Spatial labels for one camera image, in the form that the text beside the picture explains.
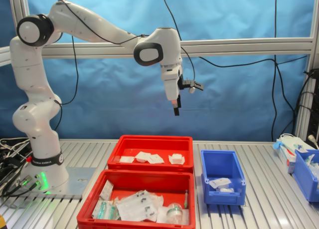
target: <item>white package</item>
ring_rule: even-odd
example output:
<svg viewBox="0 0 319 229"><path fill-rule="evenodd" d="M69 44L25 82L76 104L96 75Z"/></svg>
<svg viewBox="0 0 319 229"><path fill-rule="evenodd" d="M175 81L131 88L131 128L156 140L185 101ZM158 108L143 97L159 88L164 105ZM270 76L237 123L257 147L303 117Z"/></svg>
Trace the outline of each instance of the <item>white package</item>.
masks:
<svg viewBox="0 0 319 229"><path fill-rule="evenodd" d="M179 157L179 155L181 156L181 154L173 154L172 156L168 156L168 160L171 164L181 164L183 165L185 163L185 157L181 156L181 158Z"/></svg>
<svg viewBox="0 0 319 229"><path fill-rule="evenodd" d="M158 219L157 223L167 223L166 222L166 214L168 211L168 207L159 207ZM188 209L183 209L183 225L189 225L189 212Z"/></svg>
<svg viewBox="0 0 319 229"><path fill-rule="evenodd" d="M101 200L101 199L99 198L99 200L98 200L98 202L96 203L96 205L95 205L95 207L94 207L94 210L93 210L93 212L92 212L92 218L96 219L96 217L98 216L100 207L101 207L101 205L102 205L102 202L103 202L103 200Z"/></svg>
<svg viewBox="0 0 319 229"><path fill-rule="evenodd" d="M234 189L233 188L216 188L217 192L222 192L222 193L233 193Z"/></svg>
<svg viewBox="0 0 319 229"><path fill-rule="evenodd" d="M301 138L298 137L283 137L281 138L282 143L291 151L299 151L301 153L307 153L309 149L315 149L312 146L305 143Z"/></svg>
<svg viewBox="0 0 319 229"><path fill-rule="evenodd" d="M231 181L229 178L219 178L209 182L209 184L214 188L228 188L227 185L230 184Z"/></svg>
<svg viewBox="0 0 319 229"><path fill-rule="evenodd" d="M141 222L158 213L147 191L120 200L116 203L116 207L122 221Z"/></svg>
<svg viewBox="0 0 319 229"><path fill-rule="evenodd" d="M112 194L112 190L113 190L113 184L107 180L104 188L101 191L100 197L105 200L105 201L109 201L111 198L111 194Z"/></svg>
<svg viewBox="0 0 319 229"><path fill-rule="evenodd" d="M311 154L309 157L307 157L305 159L305 163L307 164L308 167L309 167L309 165L310 165L310 163L311 163L311 161L312 161L314 156L315 156L314 154Z"/></svg>
<svg viewBox="0 0 319 229"><path fill-rule="evenodd" d="M150 193L150 195L151 195L151 198L152 198L154 207L155 207L156 210L158 211L159 208L162 207L163 204L164 204L164 198L163 198L163 196L160 196L160 197L159 197L159 196L156 196L155 193ZM148 220L150 220L150 221L152 221L152 222L156 222L157 217L158 217L158 215L155 214L155 215L153 215L153 216L150 216L150 217L148 218Z"/></svg>
<svg viewBox="0 0 319 229"><path fill-rule="evenodd" d="M120 163L132 163L135 157L121 156Z"/></svg>
<svg viewBox="0 0 319 229"><path fill-rule="evenodd" d="M164 163L164 160L158 154L154 154L149 156L148 162L151 164L157 164Z"/></svg>
<svg viewBox="0 0 319 229"><path fill-rule="evenodd" d="M150 157L150 153L144 153L144 152L139 152L135 158L138 162L140 163L144 163L146 161L148 161L149 157Z"/></svg>

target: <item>black cable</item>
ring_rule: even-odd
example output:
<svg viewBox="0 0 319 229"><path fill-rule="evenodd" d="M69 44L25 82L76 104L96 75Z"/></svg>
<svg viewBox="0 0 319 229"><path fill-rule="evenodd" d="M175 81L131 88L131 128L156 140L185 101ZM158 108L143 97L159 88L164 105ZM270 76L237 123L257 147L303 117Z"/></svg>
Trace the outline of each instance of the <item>black cable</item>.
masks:
<svg viewBox="0 0 319 229"><path fill-rule="evenodd" d="M183 49L182 46L181 46L181 49L184 50L184 52L187 54L187 57L189 58L189 61L190 61L190 63L191 63L191 66L193 67L193 72L194 72L194 79L193 79L193 80L195 81L195 68L194 68L194 64L193 64L193 62L191 61L191 59L190 59L188 53L185 51L185 49Z"/></svg>
<svg viewBox="0 0 319 229"><path fill-rule="evenodd" d="M19 196L22 196L23 194L26 194L28 192L32 191L32 189L28 189L27 191L23 192L23 193L20 193L20 194L17 194L17 195L9 195L7 196L8 198L12 198L12 197L19 197Z"/></svg>
<svg viewBox="0 0 319 229"><path fill-rule="evenodd" d="M306 56L303 56L303 57L300 57L300 58L295 58L295 59L292 59L292 60L288 60L288 61L286 61L286 62L278 63L278 64L289 63L289 62L293 62L293 61L296 61L296 60L298 60L298 59L302 59L302 58L306 58L306 57L307 57L307 55L306 55Z"/></svg>
<svg viewBox="0 0 319 229"><path fill-rule="evenodd" d="M174 15L173 15L172 12L170 11L170 9L169 9L169 7L168 7L168 4L166 3L166 0L164 0L164 3L165 3L165 5L166 5L168 11L170 12L171 17L173 18L173 21L174 21L174 24L175 24L175 27L176 27L176 30L177 30L179 39L180 39L180 41L181 41L181 37L180 37L180 34L179 34L179 30L178 30L177 23L176 23L176 21L175 21Z"/></svg>
<svg viewBox="0 0 319 229"><path fill-rule="evenodd" d="M16 175L14 175L9 181L8 181L8 183L5 185L5 187L3 188L3 191L2 191L2 193L1 193L1 196L2 197L7 197L7 196L9 196L9 195L11 195L12 193L14 193L15 191L15 189L13 189L11 192L9 192L9 193L7 193L6 194L6 192L8 191L8 189L11 187L11 185L12 185L12 183L19 177L19 175L20 175L20 173L21 173L21 171L22 171L22 169L23 169L23 166L24 166L24 163L20 166L20 168L16 168L16 169L14 169L14 172L16 172L18 169L19 169L19 171L18 171L18 173L16 173Z"/></svg>
<svg viewBox="0 0 319 229"><path fill-rule="evenodd" d="M96 36L98 36L100 39L102 39L102 40L104 40L104 41L106 41L106 42L113 43L113 44L122 44L122 43L128 42L128 41L130 41L130 40L133 40L133 39L135 39L135 38L138 38L138 37L142 37L142 36L143 36L142 34L141 34L141 35L137 35L137 36L135 36L135 37L133 37L133 38L130 38L130 39L125 40L125 41L120 42L120 43L115 43L115 42L109 41L109 40L107 40L107 39L104 39L104 38L101 37L100 35L98 35L93 29L91 29L79 16L77 16L77 15L70 9L70 7L69 7L67 4L65 4L65 6L66 6L66 7L71 11L71 13L74 14L89 30L91 30Z"/></svg>
<svg viewBox="0 0 319 229"><path fill-rule="evenodd" d="M55 103L57 103L57 104L59 104L59 106L60 106L60 108L61 108L61 114L60 114L60 120L59 120L59 122L58 122L58 124L56 125L56 127L55 127L55 131L56 131L56 129L58 128L58 126L60 125L60 122L61 122L61 119L62 119L62 105L58 102L58 101L54 101Z"/></svg>
<svg viewBox="0 0 319 229"><path fill-rule="evenodd" d="M22 195L24 195L24 194L26 194L26 193L28 193L28 192L31 192L38 184L39 184L39 182L33 183L32 186L31 186L28 190L24 191L23 193L17 194L17 195L12 195L13 192L10 192L10 195L7 196L7 197L8 197L8 198L20 197L20 196L22 196Z"/></svg>
<svg viewBox="0 0 319 229"><path fill-rule="evenodd" d="M71 102L74 100L74 98L75 98L75 96L76 96L76 93L77 93L77 91L78 91L79 71L78 71L78 64L77 64L77 61L76 61L76 53L75 53L75 46L74 46L74 38L73 38L73 36L72 36L72 45L73 45L74 61L75 61L75 68L76 68L76 85L75 85L75 93L74 93L74 96L73 96L73 98L71 99L71 101L70 101L70 102L68 102L68 103L61 103L61 105L66 105L66 104L71 103Z"/></svg>
<svg viewBox="0 0 319 229"><path fill-rule="evenodd" d="M306 92L302 92L301 93L301 95L303 95L303 94L305 94L305 93L311 93L312 95L314 95L315 93L312 93L312 92L308 92L308 91L306 91Z"/></svg>
<svg viewBox="0 0 319 229"><path fill-rule="evenodd" d="M275 38L277 37L277 0L275 0ZM277 64L277 57L274 55L274 63L275 63L275 74L274 74L274 80L273 80L273 90L272 90L272 100L273 100L273 105L274 105L274 110L275 110L275 117L273 121L273 126L271 127L271 141L274 141L274 126L277 118L277 109L276 109L276 104L275 104L275 98L274 98L274 89L275 89L275 82L276 82L276 64Z"/></svg>
<svg viewBox="0 0 319 229"><path fill-rule="evenodd" d="M303 90L304 90L304 88L305 88L305 86L306 86L306 84L308 83L308 81L309 81L309 79L310 79L310 77L308 77L306 80L305 80L305 82L304 82L304 84L303 84L303 86L302 86L302 88L301 88L301 90L300 90L300 93L299 93L299 95L298 95L298 98L297 98L297 102L296 102L296 106L295 106L295 118L293 119L293 121L295 121L295 125L296 125L296 119L297 119L297 114L298 114L298 111L299 111L299 108L300 107L303 107L302 105L300 105L300 100L301 100L301 96L304 94L304 93L311 93L311 92L303 92ZM283 131L285 131L286 130L286 128L288 128L288 126L291 124L291 122L285 127L285 129L283 130Z"/></svg>
<svg viewBox="0 0 319 229"><path fill-rule="evenodd" d="M308 108L308 107L306 107L304 105L299 105L299 107L307 108L310 112L312 111L311 108Z"/></svg>
<svg viewBox="0 0 319 229"><path fill-rule="evenodd" d="M13 193L15 193L16 191L18 191L21 188L21 185L15 187L13 190L11 190L10 192L8 192L7 194L2 195L3 198L9 197L10 195L12 195Z"/></svg>
<svg viewBox="0 0 319 229"><path fill-rule="evenodd" d="M287 126L283 129L283 131L280 133L280 135L282 135L284 133L284 131L289 127L289 125L293 122L293 120L291 120Z"/></svg>
<svg viewBox="0 0 319 229"><path fill-rule="evenodd" d="M310 79L310 77L308 77L308 78L305 80L303 86L301 87L300 93L299 93L299 95L298 95L297 102L296 102L296 106L295 106L295 112L296 112L296 114L298 113L298 105L300 104L302 92L303 92L305 86L307 85L309 79Z"/></svg>
<svg viewBox="0 0 319 229"><path fill-rule="evenodd" d="M274 141L273 132L274 132L274 126L275 126L275 122L276 122L276 118L277 118L277 108L276 108L275 98L274 98L275 81L276 81L276 67L275 67L275 72L274 72L273 89L272 89L272 99L273 99L273 105L274 105L274 109L275 109L275 118L273 121L273 125L271 127L271 141L272 142Z"/></svg>
<svg viewBox="0 0 319 229"><path fill-rule="evenodd" d="M203 57L199 57L203 60L205 60L207 63L210 63L211 65L214 65L216 67L219 67L219 68L229 68L229 67L238 67L238 66L247 66L247 65L252 65L252 64L255 64L255 63L260 63L260 62L264 62L264 61L274 61L274 59L272 58L266 58L266 59L263 59L263 60L259 60L259 61L256 61L256 62L252 62L252 63L244 63L244 64L234 64L234 65L225 65L225 66L222 66L222 65L217 65L217 64L214 64L212 62L210 62L209 60L207 60L206 58L203 58Z"/></svg>
<svg viewBox="0 0 319 229"><path fill-rule="evenodd" d="M286 101L286 103L289 105L289 107L291 108L291 110L293 112L293 130L292 130L292 133L293 133L294 132L294 128L295 128L295 123L294 122L295 122L295 118L296 118L295 110L291 106L291 104L288 102L287 98L285 97L283 78L281 77L281 73L280 73L278 64L276 64L275 66L277 67L278 74L279 74L279 77L280 77L281 90L282 90L282 93L283 93L284 100Z"/></svg>
<svg viewBox="0 0 319 229"><path fill-rule="evenodd" d="M76 96L76 93L77 93L77 91L78 91L79 70L78 70L78 64L77 64L77 60L76 60L76 53L75 53L75 46L74 46L74 38L73 38L73 36L72 36L72 45L73 45L74 61L75 61L75 69L76 69L75 92L74 92L74 96L73 96L73 98L71 99L71 101L69 101L69 102L67 102L67 103L59 103L57 100L54 101L55 103L59 104L59 106L60 106L60 108L61 108L60 120L59 120L58 124L56 125L56 127L55 127L55 129L54 129L55 131L56 131L56 129L58 128L58 126L60 125L60 122L61 122L61 120L62 120L62 105L66 105L66 104L71 103L71 102L74 100L74 98L75 98L75 96Z"/></svg>

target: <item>metal plate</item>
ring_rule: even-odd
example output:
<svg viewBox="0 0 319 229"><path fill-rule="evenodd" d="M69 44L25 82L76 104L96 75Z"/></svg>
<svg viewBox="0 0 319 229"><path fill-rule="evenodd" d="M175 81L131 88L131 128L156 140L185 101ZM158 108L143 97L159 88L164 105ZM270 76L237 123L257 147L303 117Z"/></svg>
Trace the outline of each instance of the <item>metal plate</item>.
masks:
<svg viewBox="0 0 319 229"><path fill-rule="evenodd" d="M95 169L66 167L66 171L69 174L68 180L59 187L47 191L47 195L39 194L38 197L81 199Z"/></svg>
<svg viewBox="0 0 319 229"><path fill-rule="evenodd" d="M100 172L107 169L117 140L61 140L65 163L96 167L83 199L11 199L0 205L10 229L77 229L76 216ZM203 229L315 229L319 204L309 204L295 179L285 173L272 143L194 141L196 228ZM207 206L203 201L200 149L235 150L247 183L245 206Z"/></svg>

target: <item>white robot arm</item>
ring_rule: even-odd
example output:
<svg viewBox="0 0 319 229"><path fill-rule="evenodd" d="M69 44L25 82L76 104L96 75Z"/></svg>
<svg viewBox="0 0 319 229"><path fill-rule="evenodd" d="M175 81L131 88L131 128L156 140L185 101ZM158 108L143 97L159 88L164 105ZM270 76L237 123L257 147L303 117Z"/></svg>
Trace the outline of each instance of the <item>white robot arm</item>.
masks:
<svg viewBox="0 0 319 229"><path fill-rule="evenodd" d="M58 0L48 15L23 18L17 25L18 36L10 42L11 63L17 85L28 96L13 115L17 129L25 132L32 146L31 164L21 172L21 178L31 176L40 181L34 191L45 192L62 185L68 179L63 164L58 135L49 125L62 103L48 84L41 56L45 45L56 42L62 33L89 42L111 42L134 50L134 59L142 66L161 66L166 96L179 115L179 90L203 86L184 81L180 41L173 28L158 28L145 37L119 29L96 13L66 0Z"/></svg>

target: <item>tissue box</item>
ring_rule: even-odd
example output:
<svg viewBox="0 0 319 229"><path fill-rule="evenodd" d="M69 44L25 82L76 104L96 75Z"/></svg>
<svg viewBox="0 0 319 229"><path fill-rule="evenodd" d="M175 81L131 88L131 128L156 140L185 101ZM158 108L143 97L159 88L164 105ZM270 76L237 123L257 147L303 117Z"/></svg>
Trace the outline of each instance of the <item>tissue box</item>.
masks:
<svg viewBox="0 0 319 229"><path fill-rule="evenodd" d="M276 149L280 161L283 163L287 173L294 173L295 163L296 163L296 154L286 148L284 145L281 145L279 149Z"/></svg>

